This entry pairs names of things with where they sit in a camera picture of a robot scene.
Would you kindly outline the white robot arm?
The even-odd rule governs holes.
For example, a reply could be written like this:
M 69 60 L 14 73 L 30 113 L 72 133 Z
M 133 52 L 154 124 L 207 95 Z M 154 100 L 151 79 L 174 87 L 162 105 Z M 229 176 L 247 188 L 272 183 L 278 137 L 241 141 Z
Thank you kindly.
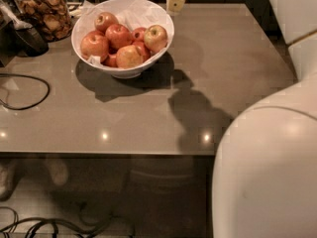
M 269 2 L 298 81 L 224 134 L 212 173 L 212 238 L 317 238 L 316 0 Z

